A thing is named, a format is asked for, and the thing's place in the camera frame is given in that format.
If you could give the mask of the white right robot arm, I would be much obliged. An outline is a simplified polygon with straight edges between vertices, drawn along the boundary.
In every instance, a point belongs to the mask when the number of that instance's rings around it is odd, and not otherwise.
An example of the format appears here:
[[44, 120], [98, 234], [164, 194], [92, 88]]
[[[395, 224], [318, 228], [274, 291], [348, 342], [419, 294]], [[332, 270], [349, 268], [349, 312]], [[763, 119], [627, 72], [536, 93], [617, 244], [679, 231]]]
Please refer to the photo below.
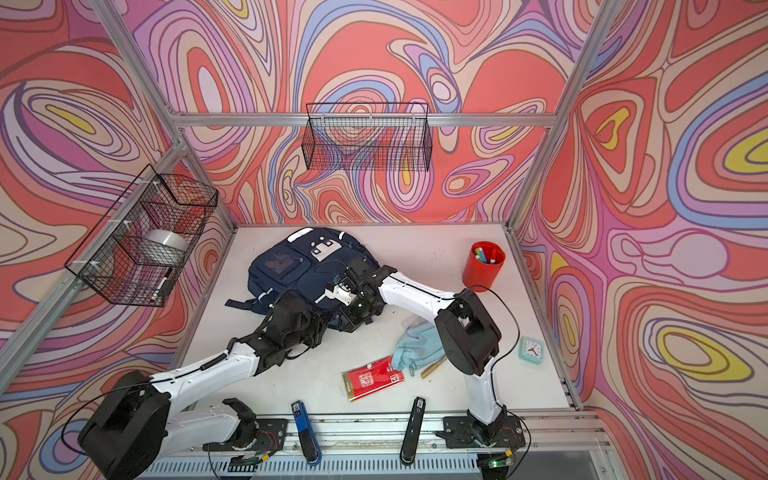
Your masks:
[[391, 266], [375, 269], [354, 260], [326, 283], [318, 300], [339, 304], [342, 331], [356, 329], [387, 305], [435, 325], [447, 359], [465, 375], [470, 419], [487, 430], [500, 426], [503, 408], [496, 400], [492, 361], [499, 353], [502, 334], [473, 290], [438, 290]]

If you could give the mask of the navy blue backpack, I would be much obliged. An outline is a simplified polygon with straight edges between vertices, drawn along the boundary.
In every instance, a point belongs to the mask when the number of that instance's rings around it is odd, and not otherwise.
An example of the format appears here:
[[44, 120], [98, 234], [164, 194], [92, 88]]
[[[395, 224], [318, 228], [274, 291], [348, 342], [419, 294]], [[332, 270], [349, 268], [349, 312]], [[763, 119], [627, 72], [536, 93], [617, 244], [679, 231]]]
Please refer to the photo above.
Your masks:
[[294, 290], [314, 306], [331, 312], [330, 329], [351, 333], [363, 323], [370, 324], [372, 317], [383, 310], [377, 306], [367, 314], [353, 313], [342, 302], [325, 295], [326, 285], [342, 279], [353, 265], [360, 275], [380, 267], [371, 252], [351, 234], [332, 228], [305, 227], [253, 260], [247, 282], [251, 299], [229, 299], [225, 305], [265, 315], [281, 294]]

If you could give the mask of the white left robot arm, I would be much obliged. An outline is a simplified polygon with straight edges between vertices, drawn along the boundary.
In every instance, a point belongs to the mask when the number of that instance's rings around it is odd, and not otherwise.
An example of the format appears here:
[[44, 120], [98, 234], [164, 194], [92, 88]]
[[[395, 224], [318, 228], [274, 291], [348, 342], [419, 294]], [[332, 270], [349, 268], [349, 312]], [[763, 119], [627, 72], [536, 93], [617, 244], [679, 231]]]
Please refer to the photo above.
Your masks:
[[203, 444], [250, 449], [260, 426], [243, 401], [226, 398], [200, 411], [190, 405], [282, 364], [299, 344], [319, 345], [331, 318], [285, 292], [252, 333], [220, 353], [163, 373], [122, 376], [82, 427], [78, 446], [107, 479], [134, 479], [155, 460]]

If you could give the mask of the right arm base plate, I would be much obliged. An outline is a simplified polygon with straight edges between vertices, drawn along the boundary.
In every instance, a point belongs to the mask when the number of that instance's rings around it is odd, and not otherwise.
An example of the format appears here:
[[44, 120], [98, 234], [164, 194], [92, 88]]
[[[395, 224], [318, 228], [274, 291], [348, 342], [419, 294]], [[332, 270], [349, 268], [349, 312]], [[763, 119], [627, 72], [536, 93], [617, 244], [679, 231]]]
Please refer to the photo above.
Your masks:
[[505, 448], [515, 451], [524, 447], [524, 428], [514, 416], [501, 414], [486, 425], [469, 414], [447, 416], [442, 419], [443, 429], [436, 436], [445, 441], [449, 449]]

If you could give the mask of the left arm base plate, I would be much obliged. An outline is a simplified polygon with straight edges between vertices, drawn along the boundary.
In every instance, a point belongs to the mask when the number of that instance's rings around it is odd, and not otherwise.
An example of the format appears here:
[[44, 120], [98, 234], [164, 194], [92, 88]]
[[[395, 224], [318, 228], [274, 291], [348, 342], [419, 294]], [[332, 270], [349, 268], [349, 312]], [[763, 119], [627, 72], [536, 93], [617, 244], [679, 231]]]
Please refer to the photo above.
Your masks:
[[204, 444], [206, 452], [253, 452], [274, 454], [284, 447], [288, 421], [282, 418], [261, 418], [246, 427], [239, 427], [234, 439]]

